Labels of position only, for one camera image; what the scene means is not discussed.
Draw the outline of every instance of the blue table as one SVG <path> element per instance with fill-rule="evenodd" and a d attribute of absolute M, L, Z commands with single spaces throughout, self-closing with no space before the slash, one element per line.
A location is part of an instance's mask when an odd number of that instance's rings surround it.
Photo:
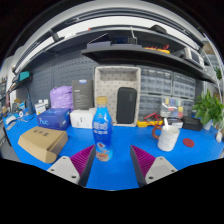
<path fill-rule="evenodd" d="M 7 131 L 7 134 L 15 153 L 22 163 L 47 170 L 52 164 L 41 162 L 18 145 L 20 135 L 34 126 L 37 126 L 36 115 L 29 122 L 17 121 L 16 125 Z M 200 132 L 180 129 L 180 135 L 174 149 L 170 152 L 164 152 L 157 147 L 158 140 L 152 137 L 152 128 L 115 126 L 112 136 L 113 159 L 109 162 L 94 159 L 86 187 L 100 190 L 138 188 L 134 166 L 130 157 L 131 145 L 142 148 L 155 157 L 164 156 L 177 170 L 190 165 L 216 160 L 224 148 L 223 142 L 218 143 L 215 140 L 217 130 L 214 127 L 211 127 L 209 131 L 203 129 Z M 77 129 L 70 126 L 66 132 L 68 142 L 58 155 L 57 160 L 61 156 L 70 157 L 94 144 L 92 130 Z M 195 146 L 193 148 L 186 147 L 182 142 L 184 138 L 192 139 Z"/>

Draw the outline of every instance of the potted plant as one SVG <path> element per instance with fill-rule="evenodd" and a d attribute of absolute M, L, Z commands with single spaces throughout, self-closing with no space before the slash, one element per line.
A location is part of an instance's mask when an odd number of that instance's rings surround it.
<path fill-rule="evenodd" d="M 201 117 L 201 123 L 203 128 L 209 130 L 212 123 L 215 127 L 216 124 L 219 124 L 219 129 L 222 130 L 224 127 L 224 105 L 218 100 L 215 96 L 214 99 L 211 97 L 209 90 L 207 90 L 206 95 L 204 92 L 201 92 L 201 95 L 198 96 L 198 101 L 193 107 L 193 110 L 196 110 L 195 118 Z"/>

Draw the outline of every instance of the green plant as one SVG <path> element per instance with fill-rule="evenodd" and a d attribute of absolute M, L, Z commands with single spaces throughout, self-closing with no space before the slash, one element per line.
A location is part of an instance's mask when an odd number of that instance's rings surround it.
<path fill-rule="evenodd" d="M 197 111 L 195 118 L 201 117 L 201 123 L 203 125 L 212 119 L 213 126 L 216 126 L 218 123 L 221 129 L 224 127 L 223 109 L 224 105 L 221 104 L 216 96 L 213 99 L 209 90 L 207 90 L 206 95 L 203 91 L 201 92 L 201 95 L 198 96 L 198 101 L 193 107 L 193 110 Z"/>
<path fill-rule="evenodd" d="M 216 67 L 214 70 L 216 72 L 217 79 L 220 80 L 222 78 L 222 73 L 220 68 Z"/>

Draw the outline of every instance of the bottle cap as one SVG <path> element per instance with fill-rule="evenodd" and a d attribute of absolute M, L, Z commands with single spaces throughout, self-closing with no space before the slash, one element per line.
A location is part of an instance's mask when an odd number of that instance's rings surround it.
<path fill-rule="evenodd" d="M 97 104 L 107 104 L 107 97 L 106 96 L 98 96 L 96 98 L 96 103 Z"/>

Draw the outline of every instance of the white container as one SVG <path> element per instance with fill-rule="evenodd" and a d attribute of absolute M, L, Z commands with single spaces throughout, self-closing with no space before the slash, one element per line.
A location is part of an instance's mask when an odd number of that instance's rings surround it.
<path fill-rule="evenodd" d="M 39 115 L 46 111 L 46 106 L 44 103 L 35 104 L 36 114 Z"/>
<path fill-rule="evenodd" d="M 156 139 L 159 139 L 157 144 L 158 148 L 166 152 L 173 150 L 180 134 L 179 128 L 171 125 L 168 125 L 168 127 L 169 129 L 167 130 L 165 126 L 162 128 L 160 126 L 155 126 L 152 130 L 152 136 Z M 161 130 L 160 136 L 155 134 L 157 129 Z"/>
<path fill-rule="evenodd" d="M 117 92 L 120 87 L 130 87 L 137 91 L 135 117 L 132 124 L 117 124 Z M 139 113 L 141 91 L 141 69 L 128 66 L 103 66 L 95 68 L 94 103 L 97 96 L 107 96 L 107 109 L 114 126 L 135 127 Z"/>
<path fill-rule="evenodd" d="M 96 108 L 90 108 L 89 110 L 73 110 L 70 113 L 72 127 L 92 129 L 95 113 Z"/>
<path fill-rule="evenodd" d="M 210 130 L 211 126 L 212 126 L 212 120 L 210 120 L 207 124 L 205 124 L 205 125 L 203 126 L 203 128 L 204 128 L 205 130 Z"/>

